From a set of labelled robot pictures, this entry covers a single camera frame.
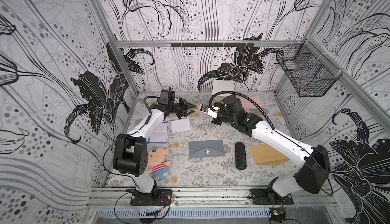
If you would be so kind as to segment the dark grey envelope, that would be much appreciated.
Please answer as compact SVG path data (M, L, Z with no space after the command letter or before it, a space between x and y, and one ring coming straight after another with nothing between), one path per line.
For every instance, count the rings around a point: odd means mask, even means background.
M188 144L188 158L213 158L225 156L222 140L191 141Z

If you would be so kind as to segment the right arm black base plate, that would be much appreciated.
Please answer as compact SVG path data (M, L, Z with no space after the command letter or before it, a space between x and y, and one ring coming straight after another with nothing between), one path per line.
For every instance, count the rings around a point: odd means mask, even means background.
M294 201L291 194L287 196L280 196L273 189L272 186L277 180L275 177L267 187L251 188L248 198L252 200L254 205L293 205Z

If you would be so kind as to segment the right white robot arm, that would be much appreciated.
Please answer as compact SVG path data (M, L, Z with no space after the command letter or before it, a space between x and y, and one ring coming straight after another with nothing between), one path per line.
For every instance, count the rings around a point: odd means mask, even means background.
M234 91L222 91L226 97L214 103L216 95L200 110L213 118L217 125L230 124L238 132L264 142L291 160L298 171L274 178L266 188L275 200L289 194L306 191L318 194L331 173L328 150L322 145L313 147L277 130L268 115L253 99Z

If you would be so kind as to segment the tan kraft envelope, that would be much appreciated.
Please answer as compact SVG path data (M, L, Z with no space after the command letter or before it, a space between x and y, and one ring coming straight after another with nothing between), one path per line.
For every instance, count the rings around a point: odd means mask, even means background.
M285 155L267 144L251 145L249 147L255 164L257 165L282 165L289 161Z

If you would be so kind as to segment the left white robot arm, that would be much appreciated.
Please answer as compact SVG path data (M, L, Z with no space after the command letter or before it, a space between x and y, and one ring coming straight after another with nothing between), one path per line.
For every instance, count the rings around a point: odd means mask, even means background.
M151 194L156 189L156 180L145 172L148 140L169 115L175 114L179 119L187 117L195 112L196 105L176 97L172 89L161 90L159 96L146 96L143 102L148 113L129 133L117 136L112 166L120 175L130 177L139 193Z

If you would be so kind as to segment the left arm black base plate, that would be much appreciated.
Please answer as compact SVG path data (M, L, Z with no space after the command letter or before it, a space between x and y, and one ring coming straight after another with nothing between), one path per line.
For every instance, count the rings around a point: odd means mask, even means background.
M173 200L171 189L155 189L151 193L145 194L135 191L130 204L132 206L168 206Z

